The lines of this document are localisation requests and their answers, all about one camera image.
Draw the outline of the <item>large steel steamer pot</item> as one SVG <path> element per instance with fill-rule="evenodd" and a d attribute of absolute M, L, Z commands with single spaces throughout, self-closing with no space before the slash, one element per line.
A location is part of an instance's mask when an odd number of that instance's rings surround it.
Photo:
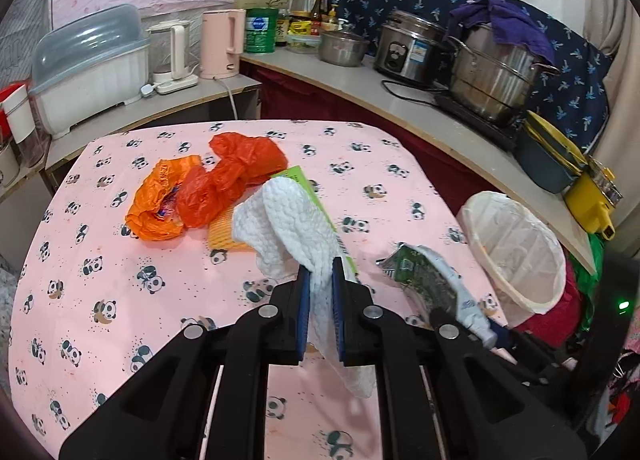
<path fill-rule="evenodd" d="M 445 41 L 456 53 L 449 92 L 491 122 L 506 121 L 522 110 L 541 72 L 560 73 L 524 46 L 496 42 L 488 24 L 471 30 L 464 41 L 452 35 Z"/>

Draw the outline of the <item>red white container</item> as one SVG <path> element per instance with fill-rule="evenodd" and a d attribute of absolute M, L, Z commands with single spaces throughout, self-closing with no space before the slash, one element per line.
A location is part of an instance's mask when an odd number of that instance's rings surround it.
<path fill-rule="evenodd" d="M 26 167 L 35 165 L 43 154 L 35 118 L 24 82 L 12 83 L 1 92 L 1 107 L 6 114 L 14 142 Z"/>

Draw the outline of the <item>white glass kettle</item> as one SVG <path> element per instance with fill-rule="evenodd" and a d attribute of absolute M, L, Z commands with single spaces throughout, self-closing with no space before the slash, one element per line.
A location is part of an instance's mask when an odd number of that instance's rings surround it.
<path fill-rule="evenodd" d="M 164 20 L 148 28 L 151 82 L 140 90 L 144 98 L 153 93 L 168 95 L 198 84 L 196 63 L 190 53 L 190 30 L 191 23 L 187 20 Z"/>

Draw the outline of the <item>white dish drainer box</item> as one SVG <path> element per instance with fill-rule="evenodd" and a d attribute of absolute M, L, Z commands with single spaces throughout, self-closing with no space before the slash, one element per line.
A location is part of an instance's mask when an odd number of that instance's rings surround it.
<path fill-rule="evenodd" d="M 42 37 L 32 54 L 29 97 L 55 139 L 74 125 L 140 98 L 149 79 L 150 40 L 138 9 L 122 4 Z"/>

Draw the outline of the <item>pink panda tablecloth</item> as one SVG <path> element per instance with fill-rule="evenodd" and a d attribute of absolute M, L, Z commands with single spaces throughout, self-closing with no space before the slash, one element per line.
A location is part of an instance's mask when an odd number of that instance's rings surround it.
<path fill-rule="evenodd" d="M 420 315 L 378 268 L 400 243 L 427 246 L 497 321 L 503 311 L 454 215 L 393 137 L 347 122 L 227 121 L 102 137 L 80 155 L 39 224 L 14 300 L 13 406 L 49 454 L 183 326 L 233 324 L 267 302 L 272 281 L 250 251 L 211 248 L 205 229 L 146 243 L 125 217 L 163 159 L 198 155 L 219 133 L 265 136 L 302 169 L 375 302 Z"/>

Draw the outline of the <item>red plastic bag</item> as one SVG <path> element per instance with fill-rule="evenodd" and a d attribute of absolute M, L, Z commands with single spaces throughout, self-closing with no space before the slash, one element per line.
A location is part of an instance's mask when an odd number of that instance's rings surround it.
<path fill-rule="evenodd" d="M 176 197 L 176 211 L 187 228 L 210 223 L 239 200 L 247 187 L 264 184 L 288 168 L 283 151 L 265 136 L 222 133 L 213 136 L 209 147 L 219 161 L 210 171 L 202 165 L 190 170 Z"/>

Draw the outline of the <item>orange printed plastic bag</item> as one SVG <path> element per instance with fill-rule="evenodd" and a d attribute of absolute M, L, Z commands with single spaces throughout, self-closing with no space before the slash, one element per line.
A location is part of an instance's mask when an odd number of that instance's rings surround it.
<path fill-rule="evenodd" d="M 177 214 L 177 193 L 188 173 L 202 164 L 198 155 L 160 159 L 134 194 L 125 223 L 143 241 L 180 236 L 184 224 Z"/>

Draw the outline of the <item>yellow label jar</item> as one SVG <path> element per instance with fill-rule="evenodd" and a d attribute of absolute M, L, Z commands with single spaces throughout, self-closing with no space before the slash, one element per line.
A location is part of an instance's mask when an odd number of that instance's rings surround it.
<path fill-rule="evenodd" d="M 292 11 L 286 34 L 286 47 L 299 54 L 316 53 L 320 46 L 320 34 L 310 34 L 310 12 Z"/>

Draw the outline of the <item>yellow electric pot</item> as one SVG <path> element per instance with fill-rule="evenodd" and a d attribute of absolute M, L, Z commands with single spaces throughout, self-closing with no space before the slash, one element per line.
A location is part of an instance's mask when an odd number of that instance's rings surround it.
<path fill-rule="evenodd" d="M 606 241 L 615 237 L 612 213 L 622 198 L 613 171 L 590 156 L 584 173 L 564 194 L 567 208 L 582 229 Z"/>

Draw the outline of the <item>green crushed carton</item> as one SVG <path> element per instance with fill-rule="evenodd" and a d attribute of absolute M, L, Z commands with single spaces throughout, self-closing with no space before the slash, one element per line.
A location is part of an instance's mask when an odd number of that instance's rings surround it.
<path fill-rule="evenodd" d="M 489 318 L 466 289 L 461 275 L 436 251 L 426 246 L 401 243 L 388 258 L 376 264 L 386 276 L 400 284 L 421 310 L 424 321 L 441 309 L 470 330 L 484 347 L 496 346 L 498 336 Z"/>

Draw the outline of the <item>pink electric kettle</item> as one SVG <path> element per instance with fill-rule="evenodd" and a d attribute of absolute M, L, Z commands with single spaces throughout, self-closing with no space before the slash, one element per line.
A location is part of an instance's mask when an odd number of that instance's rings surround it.
<path fill-rule="evenodd" d="M 226 79 L 240 72 L 245 19 L 244 9 L 203 13 L 200 56 L 202 79 Z"/>

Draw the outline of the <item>purple towel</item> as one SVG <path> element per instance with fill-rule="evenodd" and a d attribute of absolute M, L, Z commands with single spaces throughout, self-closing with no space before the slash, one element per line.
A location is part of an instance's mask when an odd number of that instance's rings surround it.
<path fill-rule="evenodd" d="M 463 30 L 480 25 L 488 25 L 492 29 L 495 43 L 524 46 L 546 64 L 555 64 L 547 36 L 529 16 L 504 0 L 472 0 L 452 9 L 445 37 L 460 39 Z"/>

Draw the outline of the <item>red cloth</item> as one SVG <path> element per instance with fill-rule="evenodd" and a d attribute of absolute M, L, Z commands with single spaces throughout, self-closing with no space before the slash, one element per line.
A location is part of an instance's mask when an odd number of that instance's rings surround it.
<path fill-rule="evenodd" d="M 582 295 L 579 293 L 573 266 L 566 260 L 565 287 L 560 301 L 545 314 L 536 314 L 518 325 L 519 332 L 530 332 L 552 347 L 560 347 L 577 329 L 582 318 Z"/>

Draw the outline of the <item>orange foam fruit net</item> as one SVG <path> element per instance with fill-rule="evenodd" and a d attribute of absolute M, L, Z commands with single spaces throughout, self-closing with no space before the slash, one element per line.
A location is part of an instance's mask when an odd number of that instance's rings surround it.
<path fill-rule="evenodd" d="M 209 250 L 252 251 L 246 243 L 232 238 L 233 207 L 221 211 L 208 225 L 207 244 Z"/>

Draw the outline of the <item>green milk powder can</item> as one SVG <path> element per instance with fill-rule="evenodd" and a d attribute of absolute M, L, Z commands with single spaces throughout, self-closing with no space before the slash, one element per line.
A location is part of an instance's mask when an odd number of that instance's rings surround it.
<path fill-rule="evenodd" d="M 276 48 L 278 9 L 248 9 L 245 19 L 244 52 L 272 53 Z"/>

